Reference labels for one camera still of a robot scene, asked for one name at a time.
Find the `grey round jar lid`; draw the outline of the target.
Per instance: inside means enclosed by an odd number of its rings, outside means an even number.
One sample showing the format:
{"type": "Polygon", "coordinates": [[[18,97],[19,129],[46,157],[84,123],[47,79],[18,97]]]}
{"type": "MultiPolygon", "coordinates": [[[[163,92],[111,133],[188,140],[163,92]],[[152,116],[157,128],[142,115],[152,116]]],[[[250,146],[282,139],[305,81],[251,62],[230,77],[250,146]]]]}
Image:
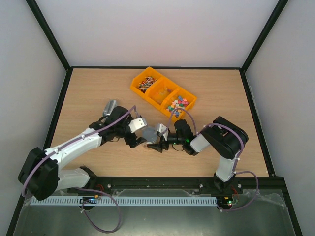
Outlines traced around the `grey round jar lid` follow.
{"type": "Polygon", "coordinates": [[[153,144],[158,139],[157,131],[152,126],[147,126],[143,128],[141,131],[141,135],[146,140],[145,143],[147,144],[153,144]]]}

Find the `metal scoop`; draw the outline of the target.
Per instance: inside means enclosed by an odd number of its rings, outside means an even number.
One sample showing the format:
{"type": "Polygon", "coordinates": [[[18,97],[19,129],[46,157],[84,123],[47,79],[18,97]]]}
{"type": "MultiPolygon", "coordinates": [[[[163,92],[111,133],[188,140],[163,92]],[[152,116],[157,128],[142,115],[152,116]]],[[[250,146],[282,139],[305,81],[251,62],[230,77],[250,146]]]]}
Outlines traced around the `metal scoop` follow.
{"type": "Polygon", "coordinates": [[[109,117],[111,115],[111,113],[113,112],[113,110],[116,108],[116,106],[117,106],[117,101],[114,99],[110,100],[106,104],[106,106],[103,110],[103,113],[102,113],[103,119],[106,119],[107,117],[109,117]]]}

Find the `yellow bin with lollipops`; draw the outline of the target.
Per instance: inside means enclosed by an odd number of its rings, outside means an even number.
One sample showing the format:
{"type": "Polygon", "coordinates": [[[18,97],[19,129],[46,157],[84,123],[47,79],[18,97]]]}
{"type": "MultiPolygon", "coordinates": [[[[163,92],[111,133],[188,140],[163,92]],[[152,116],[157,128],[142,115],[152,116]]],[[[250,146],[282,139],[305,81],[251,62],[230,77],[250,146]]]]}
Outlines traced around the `yellow bin with lollipops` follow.
{"type": "Polygon", "coordinates": [[[143,100],[148,97],[153,85],[163,75],[152,67],[147,67],[140,74],[132,79],[130,90],[139,95],[143,100]]]}

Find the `yellow bin with gummies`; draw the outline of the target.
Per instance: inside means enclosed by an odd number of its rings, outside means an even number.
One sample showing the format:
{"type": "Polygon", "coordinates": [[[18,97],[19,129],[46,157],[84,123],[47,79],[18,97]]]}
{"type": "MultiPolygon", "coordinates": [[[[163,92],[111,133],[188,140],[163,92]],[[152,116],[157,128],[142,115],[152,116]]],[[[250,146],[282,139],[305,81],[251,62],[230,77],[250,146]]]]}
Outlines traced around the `yellow bin with gummies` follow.
{"type": "Polygon", "coordinates": [[[172,80],[162,76],[146,90],[144,100],[160,110],[167,97],[179,87],[172,80]]]}

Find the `yellow bin with colourful candies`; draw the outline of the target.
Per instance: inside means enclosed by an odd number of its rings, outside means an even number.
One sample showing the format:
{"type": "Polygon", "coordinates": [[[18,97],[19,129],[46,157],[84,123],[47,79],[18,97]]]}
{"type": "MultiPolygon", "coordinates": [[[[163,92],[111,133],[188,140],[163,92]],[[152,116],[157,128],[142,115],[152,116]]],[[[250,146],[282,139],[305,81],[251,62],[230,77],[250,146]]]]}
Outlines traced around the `yellow bin with colourful candies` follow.
{"type": "Polygon", "coordinates": [[[190,92],[183,88],[177,88],[164,99],[160,111],[167,117],[170,117],[176,108],[182,108],[186,111],[190,110],[196,100],[197,98],[190,92]]]}

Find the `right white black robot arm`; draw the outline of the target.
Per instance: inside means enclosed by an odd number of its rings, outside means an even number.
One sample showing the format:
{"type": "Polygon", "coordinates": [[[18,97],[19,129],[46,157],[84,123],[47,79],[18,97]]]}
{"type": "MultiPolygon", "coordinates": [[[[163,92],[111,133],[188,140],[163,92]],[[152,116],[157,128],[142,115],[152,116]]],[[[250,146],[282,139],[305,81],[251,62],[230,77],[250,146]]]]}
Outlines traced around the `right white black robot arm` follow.
{"type": "Polygon", "coordinates": [[[239,156],[249,140],[247,133],[221,116],[204,126],[198,134],[193,134],[184,119],[176,121],[174,127],[175,132],[170,133],[164,125],[159,125],[159,142],[147,144],[147,147],[162,153],[170,145],[181,145],[186,154],[196,156],[211,146],[220,155],[219,165],[214,173],[214,187],[222,193],[230,189],[239,156]]]}

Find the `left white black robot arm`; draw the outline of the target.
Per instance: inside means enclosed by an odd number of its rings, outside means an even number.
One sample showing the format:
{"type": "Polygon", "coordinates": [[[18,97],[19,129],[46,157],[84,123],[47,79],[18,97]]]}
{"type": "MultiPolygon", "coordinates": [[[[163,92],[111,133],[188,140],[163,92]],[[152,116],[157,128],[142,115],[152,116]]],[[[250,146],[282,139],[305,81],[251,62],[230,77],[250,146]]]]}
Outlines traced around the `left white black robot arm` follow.
{"type": "Polygon", "coordinates": [[[144,143],[146,139],[137,137],[135,133],[145,128],[147,122],[140,115],[133,118],[132,111],[135,112],[136,107],[127,110],[116,106],[110,114],[91,123],[74,138],[45,150],[38,147],[32,149],[18,175],[18,180],[23,185],[22,196],[32,195],[38,200],[44,200],[58,190],[90,188],[95,177],[90,169],[80,167],[66,170],[65,166],[114,138],[123,138],[130,148],[144,143]]]}

